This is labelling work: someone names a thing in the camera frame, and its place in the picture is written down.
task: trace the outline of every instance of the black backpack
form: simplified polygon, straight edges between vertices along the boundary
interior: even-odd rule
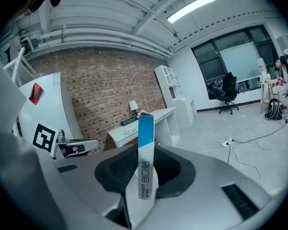
[[[265,113],[264,118],[267,120],[281,120],[283,112],[284,105],[277,98],[273,98],[269,102],[268,111]]]

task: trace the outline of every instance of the pipe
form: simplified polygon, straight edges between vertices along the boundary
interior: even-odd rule
[[[110,37],[110,36],[101,36],[101,35],[94,35],[94,36],[70,36],[70,37],[65,37],[65,38],[59,38],[59,39],[54,39],[52,41],[44,42],[41,44],[38,44],[39,48],[44,48],[48,47],[50,45],[54,44],[59,44],[59,43],[64,43],[64,42],[75,42],[75,41],[87,41],[87,40],[92,40],[92,41],[109,41],[109,42],[114,42],[114,43],[124,43],[124,44],[131,44],[133,46],[147,49],[149,51],[155,52],[159,55],[169,57],[169,55],[160,52],[159,50],[137,43],[137,42],[131,42],[130,40],[122,39],[122,38],[115,38],[115,37]]]
[[[21,39],[23,39],[23,38],[29,36],[31,39],[35,39],[35,38],[33,38],[33,37],[35,37],[35,36],[40,37],[41,34],[42,34],[42,31],[41,31],[41,30],[36,30],[36,31],[33,31],[33,32],[20,34],[19,37],[20,37]]]
[[[162,57],[161,55],[159,55],[157,53],[150,52],[150,51],[147,51],[147,50],[144,50],[144,49],[141,49],[141,48],[132,47],[130,45],[124,45],[124,44],[118,44],[118,43],[112,43],[112,42],[100,42],[100,41],[76,41],[76,42],[65,42],[65,43],[53,44],[53,45],[49,45],[49,46],[47,46],[45,48],[39,48],[39,49],[35,50],[35,53],[39,52],[39,51],[42,51],[42,50],[45,50],[46,48],[52,48],[52,47],[57,47],[57,46],[67,46],[67,45],[80,45],[80,44],[92,44],[94,46],[98,46],[98,45],[115,45],[115,46],[120,46],[120,47],[123,47],[123,48],[130,48],[133,51],[146,53],[146,54],[149,54],[149,55],[156,56],[158,58],[162,58],[162,59],[166,59],[166,60],[170,59],[170,56]]]
[[[158,46],[155,43],[149,42],[146,39],[128,34],[128,33],[123,33],[123,32],[118,32],[118,31],[113,31],[113,30],[109,30],[109,29],[103,29],[103,28],[86,28],[86,27],[82,27],[82,28],[69,28],[69,29],[61,29],[61,30],[57,30],[51,33],[46,33],[43,34],[39,37],[39,39],[45,39],[45,38],[50,38],[53,36],[59,36],[59,35],[67,35],[67,34],[80,34],[80,33],[92,33],[92,34],[106,34],[106,35],[113,35],[113,36],[119,36],[119,37],[125,37],[125,38],[129,38],[132,39],[134,41],[138,41],[144,44],[147,44],[151,47],[154,48],[158,48],[159,50],[165,52],[166,54],[173,56],[174,54],[169,52],[168,50]]]

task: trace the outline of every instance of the vent grille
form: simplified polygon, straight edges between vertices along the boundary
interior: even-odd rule
[[[244,220],[250,218],[258,211],[253,202],[235,184],[224,186],[222,190]]]
[[[71,171],[71,170],[74,170],[74,169],[77,169],[78,167],[74,164],[69,164],[69,165],[65,165],[63,167],[59,167],[58,168],[58,171],[60,173],[63,173],[63,172],[66,172],[66,171]]]

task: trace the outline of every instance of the ceiling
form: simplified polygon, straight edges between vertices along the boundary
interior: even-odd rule
[[[276,16],[268,0],[216,0],[173,24],[167,20],[193,1],[61,0],[59,6],[51,7],[46,0],[38,11],[23,15],[14,23],[18,26],[20,39],[30,37],[35,52],[55,46],[91,44],[125,47],[169,59],[173,52],[211,29]],[[41,37],[58,30],[62,32],[63,28],[93,30],[70,30],[67,34]]]

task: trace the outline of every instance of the brick wall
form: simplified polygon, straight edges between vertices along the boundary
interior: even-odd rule
[[[165,61],[119,49],[82,48],[43,55],[30,61],[38,73],[61,72],[84,138],[113,146],[108,131],[133,116],[129,102],[140,110],[165,108],[155,67]]]

